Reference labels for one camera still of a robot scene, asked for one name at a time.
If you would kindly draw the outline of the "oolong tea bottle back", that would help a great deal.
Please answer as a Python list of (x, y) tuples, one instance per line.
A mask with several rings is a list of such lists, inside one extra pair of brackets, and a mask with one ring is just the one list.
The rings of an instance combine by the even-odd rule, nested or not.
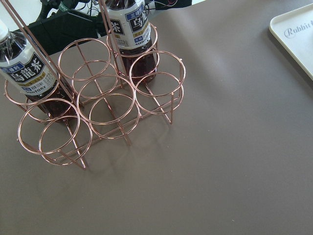
[(147, 52), (152, 46), (151, 27), (148, 21), (145, 1), (143, 0), (107, 0), (105, 1), (108, 15), (116, 37), (117, 45), (126, 72), (132, 68), (132, 81), (149, 83), (154, 75), (148, 75), (156, 68), (153, 54), (141, 57), (137, 55)]

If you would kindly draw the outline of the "oolong tea bottle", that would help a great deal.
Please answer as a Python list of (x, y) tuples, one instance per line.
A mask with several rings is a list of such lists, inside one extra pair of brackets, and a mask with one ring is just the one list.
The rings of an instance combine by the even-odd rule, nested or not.
[(57, 82), (45, 61), (21, 32), (11, 32), (0, 23), (0, 71), (30, 101), (70, 96)]
[(105, 1), (108, 15), (116, 37), (117, 45), (126, 72), (132, 68), (132, 81), (149, 83), (154, 75), (148, 75), (156, 68), (153, 54), (141, 57), (137, 55), (147, 52), (152, 46), (151, 27), (148, 21), (145, 1), (143, 0), (107, 0)]

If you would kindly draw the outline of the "oolong tea bottle middle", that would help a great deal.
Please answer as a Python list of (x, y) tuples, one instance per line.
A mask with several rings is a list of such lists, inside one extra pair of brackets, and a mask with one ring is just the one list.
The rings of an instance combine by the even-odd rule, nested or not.
[(0, 23), (0, 71), (30, 101), (70, 96), (57, 82), (45, 61), (21, 32), (11, 32)]

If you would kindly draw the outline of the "cream serving tray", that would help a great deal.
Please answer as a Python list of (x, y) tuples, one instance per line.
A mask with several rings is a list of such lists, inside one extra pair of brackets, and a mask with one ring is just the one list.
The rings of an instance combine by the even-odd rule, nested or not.
[(269, 30), (296, 63), (313, 77), (313, 5), (271, 19)]

